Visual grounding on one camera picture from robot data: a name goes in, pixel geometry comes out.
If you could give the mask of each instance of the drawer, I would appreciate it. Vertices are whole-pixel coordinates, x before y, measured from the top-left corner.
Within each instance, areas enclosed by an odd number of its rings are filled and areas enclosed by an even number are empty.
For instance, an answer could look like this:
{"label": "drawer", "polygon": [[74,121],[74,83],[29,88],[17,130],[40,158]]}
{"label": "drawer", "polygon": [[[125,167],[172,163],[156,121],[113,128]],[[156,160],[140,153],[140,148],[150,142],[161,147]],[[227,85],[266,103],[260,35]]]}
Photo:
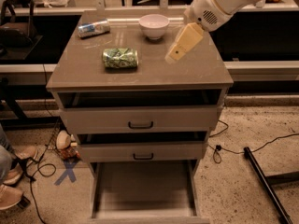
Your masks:
{"label": "drawer", "polygon": [[223,89],[58,92],[64,108],[219,105]]}
{"label": "drawer", "polygon": [[219,107],[62,109],[70,133],[143,133],[213,130]]}
{"label": "drawer", "polygon": [[99,223],[209,223],[188,161],[97,163],[92,200]]}
{"label": "drawer", "polygon": [[83,144],[78,145],[78,153],[85,162],[200,160],[206,143]]}

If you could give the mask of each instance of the sneaker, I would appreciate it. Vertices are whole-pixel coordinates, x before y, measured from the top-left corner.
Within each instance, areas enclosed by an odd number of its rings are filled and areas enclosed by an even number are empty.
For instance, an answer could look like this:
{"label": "sneaker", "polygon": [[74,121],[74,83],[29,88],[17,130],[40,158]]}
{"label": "sneaker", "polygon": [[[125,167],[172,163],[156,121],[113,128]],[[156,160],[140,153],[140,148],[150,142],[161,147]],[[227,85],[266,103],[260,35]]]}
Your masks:
{"label": "sneaker", "polygon": [[[29,157],[35,159],[37,156],[37,149],[34,146],[29,146],[23,151],[16,150],[15,155],[21,160],[28,159]],[[30,165],[31,163],[32,161],[28,160],[27,166]],[[20,180],[22,174],[23,174],[23,170],[21,166],[17,163],[15,168],[9,170],[6,180],[3,183],[5,185],[14,185]]]}
{"label": "sneaker", "polygon": [[6,185],[0,186],[0,210],[6,210],[19,203],[23,192]]}

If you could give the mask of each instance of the metal pole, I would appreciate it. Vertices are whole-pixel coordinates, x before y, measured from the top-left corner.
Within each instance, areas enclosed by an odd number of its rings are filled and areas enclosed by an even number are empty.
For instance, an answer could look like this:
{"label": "metal pole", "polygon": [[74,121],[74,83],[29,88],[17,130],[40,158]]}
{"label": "metal pole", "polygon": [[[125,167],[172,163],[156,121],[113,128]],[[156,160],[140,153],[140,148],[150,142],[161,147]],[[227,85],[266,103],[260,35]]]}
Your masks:
{"label": "metal pole", "polygon": [[255,160],[249,147],[245,147],[244,152],[245,152],[244,153],[245,158],[249,159],[255,172],[257,173],[258,177],[260,178],[261,182],[263,183],[263,187],[266,189],[268,195],[270,196],[272,203],[278,210],[278,212],[280,214],[280,222],[283,224],[292,224],[290,216],[287,214],[286,210],[283,208],[282,204],[280,203],[279,198],[277,197],[276,193],[273,191],[272,187],[267,182],[266,176],[263,174],[263,170],[261,169],[259,163]]}

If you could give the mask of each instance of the black cable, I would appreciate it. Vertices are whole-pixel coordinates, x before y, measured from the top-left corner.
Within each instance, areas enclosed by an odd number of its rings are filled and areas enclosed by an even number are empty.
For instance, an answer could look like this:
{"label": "black cable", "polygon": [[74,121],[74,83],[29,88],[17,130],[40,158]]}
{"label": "black cable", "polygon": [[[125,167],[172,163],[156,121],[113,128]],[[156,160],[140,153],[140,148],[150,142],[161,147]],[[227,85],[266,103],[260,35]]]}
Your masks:
{"label": "black cable", "polygon": [[253,151],[251,151],[251,152],[253,153],[253,152],[259,151],[259,150],[261,150],[262,148],[266,147],[267,145],[269,145],[269,144],[271,144],[271,143],[277,141],[278,139],[281,139],[281,138],[289,138],[289,137],[297,136],[297,135],[299,135],[299,133],[292,133],[292,134],[288,134],[288,135],[285,135],[285,136],[276,137],[276,138],[273,139],[272,141],[269,141],[269,142],[265,143],[263,146],[258,147],[257,149],[255,149],[255,150],[253,150]]}
{"label": "black cable", "polygon": [[[213,135],[210,135],[210,136],[209,136],[210,138],[215,137],[216,135],[219,135],[219,134],[223,133],[224,131],[226,131],[226,130],[229,128],[229,125],[228,125],[227,123],[225,123],[225,122],[223,122],[223,121],[221,121],[221,120],[219,120],[219,122],[220,122],[220,123],[223,123],[226,127],[225,127],[223,130],[221,130],[220,132],[215,133],[215,134],[213,134]],[[292,133],[292,134],[288,134],[288,135],[284,135],[284,136],[276,137],[275,139],[273,139],[273,140],[271,140],[271,141],[269,141],[269,142],[266,142],[263,146],[258,147],[257,149],[254,149],[254,150],[252,150],[251,152],[253,153],[253,152],[259,151],[259,150],[263,149],[264,147],[266,147],[267,145],[269,145],[269,144],[271,144],[271,143],[277,141],[278,139],[289,138],[289,137],[297,136],[297,135],[299,135],[299,133]],[[230,153],[234,153],[234,154],[244,154],[244,151],[235,152],[235,151],[233,151],[233,150],[230,150],[230,149],[227,149],[227,148],[225,148],[225,147],[222,147],[221,145],[216,145],[216,148],[212,147],[211,145],[209,145],[209,146],[214,150],[214,153],[213,153],[213,160],[214,160],[214,162],[216,162],[216,163],[221,163],[221,155],[220,155],[219,151],[221,151],[222,149],[223,149],[224,151],[226,151],[226,152],[230,152]],[[219,159],[220,159],[219,161],[216,161],[216,160],[215,160],[215,157],[216,157],[216,156],[219,156]]]}
{"label": "black cable", "polygon": [[229,125],[226,122],[223,122],[221,120],[219,120],[219,122],[224,124],[226,127],[223,130],[221,130],[220,132],[210,135],[209,136],[210,138],[215,137],[216,135],[219,135],[219,134],[223,133],[224,131],[226,131],[229,128]]}
{"label": "black cable", "polygon": [[[292,136],[299,136],[299,133],[292,133],[292,134],[288,134],[288,135],[284,135],[284,136],[280,136],[280,137],[276,137],[274,138],[273,140],[269,141],[269,142],[266,142],[263,146],[261,147],[258,147],[257,149],[254,149],[252,150],[251,152],[256,152],[256,151],[259,151],[261,149],[263,149],[264,147],[266,147],[267,145],[277,141],[278,139],[283,139],[283,138],[289,138],[289,137],[292,137]],[[220,161],[215,161],[215,155],[219,155],[220,156],[220,153],[219,151],[220,150],[224,150],[226,152],[230,152],[230,153],[234,153],[234,154],[244,154],[245,152],[244,151],[241,151],[241,152],[235,152],[233,150],[230,150],[230,149],[227,149],[227,148],[224,148],[222,147],[221,145],[216,145],[216,148],[212,147],[211,145],[209,145],[213,150],[214,150],[214,154],[213,154],[213,159],[214,159],[214,162],[216,162],[217,164],[221,163],[221,157],[220,157]]]}
{"label": "black cable", "polygon": [[[53,175],[55,174],[55,172],[56,172],[56,166],[55,166],[54,164],[52,164],[52,163],[46,163],[46,164],[40,166],[40,163],[41,163],[41,161],[43,160],[46,151],[49,150],[49,145],[50,145],[50,142],[51,142],[51,140],[52,140],[52,137],[55,135],[55,130],[56,130],[56,128],[57,128],[58,123],[59,123],[59,119],[57,119],[57,121],[56,121],[56,123],[55,123],[55,126],[54,126],[53,132],[52,132],[52,134],[51,134],[50,140],[49,140],[49,142],[46,144],[46,148],[45,148],[44,152],[42,153],[42,155],[41,155],[41,156],[39,157],[39,159],[38,159],[38,162],[37,162],[37,169],[36,169],[36,171],[31,175],[32,178],[30,178],[30,192],[31,192],[31,195],[32,195],[32,197],[33,197],[33,199],[34,199],[34,202],[35,202],[36,212],[37,212],[38,218],[39,218],[40,221],[41,221],[42,223],[44,223],[44,224],[46,224],[46,222],[43,220],[43,218],[41,217],[41,215],[40,215],[40,213],[39,213],[38,206],[37,206],[37,201],[36,201],[36,197],[35,197],[35,195],[34,195],[33,188],[32,188],[32,184],[33,184],[33,182],[35,181],[34,176],[36,175],[36,173],[40,173],[40,174],[41,174],[42,176],[44,176],[44,177],[50,177],[50,176],[53,176]],[[41,172],[41,169],[44,168],[44,167],[46,167],[46,166],[52,166],[52,167],[53,167],[53,172],[52,172],[51,174],[49,174],[49,175],[45,175],[45,174],[43,174],[43,173]]]}

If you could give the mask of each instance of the desk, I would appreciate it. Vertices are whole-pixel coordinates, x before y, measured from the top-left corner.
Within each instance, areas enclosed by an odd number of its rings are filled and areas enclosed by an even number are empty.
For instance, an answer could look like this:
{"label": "desk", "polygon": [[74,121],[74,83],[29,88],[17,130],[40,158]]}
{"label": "desk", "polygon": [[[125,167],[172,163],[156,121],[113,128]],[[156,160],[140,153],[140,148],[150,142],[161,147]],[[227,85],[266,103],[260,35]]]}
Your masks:
{"label": "desk", "polygon": [[[79,24],[97,19],[86,11]],[[192,178],[231,77],[208,33],[188,56],[169,64],[164,56],[182,23],[171,21],[156,42],[142,35],[137,20],[110,25],[110,34],[83,40],[75,30],[47,85],[94,175],[92,217],[209,223],[200,217]],[[139,66],[105,69],[108,48],[136,49]]]}

